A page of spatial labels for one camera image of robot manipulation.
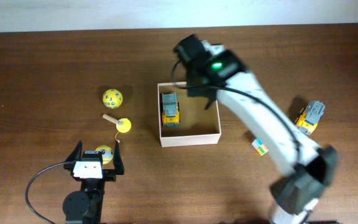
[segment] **wood grain surface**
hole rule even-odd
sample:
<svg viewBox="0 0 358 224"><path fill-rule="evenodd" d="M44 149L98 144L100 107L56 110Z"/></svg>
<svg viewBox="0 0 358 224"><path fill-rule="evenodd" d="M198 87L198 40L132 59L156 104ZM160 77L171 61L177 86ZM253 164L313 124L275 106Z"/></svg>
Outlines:
<svg viewBox="0 0 358 224"><path fill-rule="evenodd" d="M42 223L25 204L28 181L79 140L84 150L113 146L103 113L132 121L119 136L126 173L106 184L104 222L267 218L269 185L280 174L227 108L219 106L219 144L160 147L157 83L171 81L172 49L192 33L233 49L289 116L309 100L325 103L311 138L333 145L340 161L311 219L358 223L358 24L0 34L0 223ZM116 110L101 102L108 88L124 96ZM58 168L34 182L30 201L64 223L63 200L79 189Z"/></svg>

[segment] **yellow ball with white spots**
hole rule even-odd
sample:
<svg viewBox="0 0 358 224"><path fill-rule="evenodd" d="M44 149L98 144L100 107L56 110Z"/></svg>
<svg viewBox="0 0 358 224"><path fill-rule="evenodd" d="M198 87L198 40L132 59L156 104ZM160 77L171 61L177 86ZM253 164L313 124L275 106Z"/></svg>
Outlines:
<svg viewBox="0 0 358 224"><path fill-rule="evenodd" d="M110 89L105 91L103 94L103 103L105 106L111 109L116 109L122 103L122 94L120 91L115 89Z"/></svg>
<svg viewBox="0 0 358 224"><path fill-rule="evenodd" d="M108 164L110 161L112 161L114 152L109 146L99 146L95 149L95 151L102 152L103 165Z"/></svg>

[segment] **toy car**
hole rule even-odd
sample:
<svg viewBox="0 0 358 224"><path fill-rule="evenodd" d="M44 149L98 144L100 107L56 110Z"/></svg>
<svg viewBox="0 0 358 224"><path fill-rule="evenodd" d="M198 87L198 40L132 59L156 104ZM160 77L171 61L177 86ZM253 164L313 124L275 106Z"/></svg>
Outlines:
<svg viewBox="0 0 358 224"><path fill-rule="evenodd" d="M162 109L162 126L179 126L180 112L177 93L162 94Z"/></svg>
<svg viewBox="0 0 358 224"><path fill-rule="evenodd" d="M320 101L312 101L306 108L302 108L301 115L295 120L296 126L299 130L309 136L317 128L318 121L324 114L325 106Z"/></svg>

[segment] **white box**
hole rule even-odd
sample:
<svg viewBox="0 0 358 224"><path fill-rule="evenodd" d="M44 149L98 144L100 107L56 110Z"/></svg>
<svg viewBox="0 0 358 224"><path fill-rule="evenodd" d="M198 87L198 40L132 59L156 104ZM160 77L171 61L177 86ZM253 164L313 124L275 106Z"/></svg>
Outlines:
<svg viewBox="0 0 358 224"><path fill-rule="evenodd" d="M176 88L173 83L159 83L158 88L158 124L162 147L216 144L221 137L218 102L205 110L208 102L204 97L187 97L187 90ZM177 93L180 109L180 125L162 126L162 93Z"/></svg>

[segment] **wooden stick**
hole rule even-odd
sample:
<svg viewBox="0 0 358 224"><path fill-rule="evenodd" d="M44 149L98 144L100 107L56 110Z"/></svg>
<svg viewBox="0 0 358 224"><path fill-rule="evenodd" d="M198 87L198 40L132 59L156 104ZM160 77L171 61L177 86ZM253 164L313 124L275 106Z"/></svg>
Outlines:
<svg viewBox="0 0 358 224"><path fill-rule="evenodd" d="M112 122L112 123L114 123L114 124L118 124L118 120L117 120L116 118L112 118L112 117L110 117L110 116L107 115L107 114L104 114L104 115L103 115L103 118L106 119L106 120L108 120L108 121L110 121L110 122Z"/></svg>

